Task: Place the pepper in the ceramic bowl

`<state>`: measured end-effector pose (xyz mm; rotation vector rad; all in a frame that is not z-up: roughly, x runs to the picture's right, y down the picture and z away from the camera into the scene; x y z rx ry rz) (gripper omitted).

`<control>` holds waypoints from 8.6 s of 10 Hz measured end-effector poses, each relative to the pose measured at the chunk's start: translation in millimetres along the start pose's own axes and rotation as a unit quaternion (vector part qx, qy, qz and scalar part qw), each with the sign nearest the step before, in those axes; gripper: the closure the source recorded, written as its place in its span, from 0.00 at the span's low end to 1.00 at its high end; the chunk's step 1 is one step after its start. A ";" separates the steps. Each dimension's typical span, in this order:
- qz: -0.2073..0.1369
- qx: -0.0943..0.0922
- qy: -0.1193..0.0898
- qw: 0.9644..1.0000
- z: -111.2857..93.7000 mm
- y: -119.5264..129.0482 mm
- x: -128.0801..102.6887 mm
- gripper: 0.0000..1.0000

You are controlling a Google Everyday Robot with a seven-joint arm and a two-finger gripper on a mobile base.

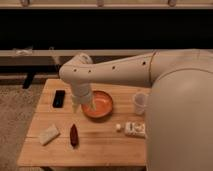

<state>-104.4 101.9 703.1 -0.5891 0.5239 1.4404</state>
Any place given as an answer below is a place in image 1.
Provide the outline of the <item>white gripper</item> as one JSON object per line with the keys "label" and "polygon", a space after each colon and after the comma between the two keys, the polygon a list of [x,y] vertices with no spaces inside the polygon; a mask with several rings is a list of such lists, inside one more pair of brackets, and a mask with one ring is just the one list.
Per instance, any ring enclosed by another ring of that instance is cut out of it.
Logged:
{"label": "white gripper", "polygon": [[92,98],[92,88],[89,83],[83,84],[72,84],[71,85],[72,91],[72,100],[73,100],[73,112],[76,113],[80,104],[86,104],[92,110],[96,110],[96,105],[94,98]]}

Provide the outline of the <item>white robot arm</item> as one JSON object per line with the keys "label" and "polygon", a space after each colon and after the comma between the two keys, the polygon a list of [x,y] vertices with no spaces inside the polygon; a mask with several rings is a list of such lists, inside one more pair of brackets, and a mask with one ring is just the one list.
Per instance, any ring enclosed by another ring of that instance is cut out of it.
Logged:
{"label": "white robot arm", "polygon": [[93,83],[148,87],[147,171],[213,171],[213,53],[154,51],[97,64],[80,53],[59,75],[74,106],[92,101]]}

